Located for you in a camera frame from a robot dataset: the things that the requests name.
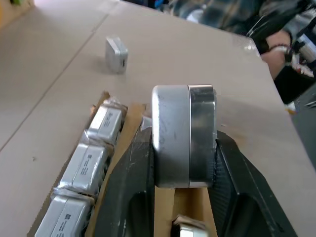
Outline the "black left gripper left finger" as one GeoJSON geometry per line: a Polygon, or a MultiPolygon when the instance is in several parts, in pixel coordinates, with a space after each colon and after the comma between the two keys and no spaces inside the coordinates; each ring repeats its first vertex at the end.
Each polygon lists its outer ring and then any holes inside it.
{"type": "Polygon", "coordinates": [[[152,129],[138,130],[114,167],[97,216],[96,237],[152,237],[155,181],[152,129]]]}

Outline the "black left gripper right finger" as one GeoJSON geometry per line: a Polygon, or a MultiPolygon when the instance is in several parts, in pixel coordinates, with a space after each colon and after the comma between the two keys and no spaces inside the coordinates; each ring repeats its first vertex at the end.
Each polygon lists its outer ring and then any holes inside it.
{"type": "Polygon", "coordinates": [[[297,234],[262,173],[236,142],[219,131],[208,195],[220,237],[295,237],[297,234]]]}

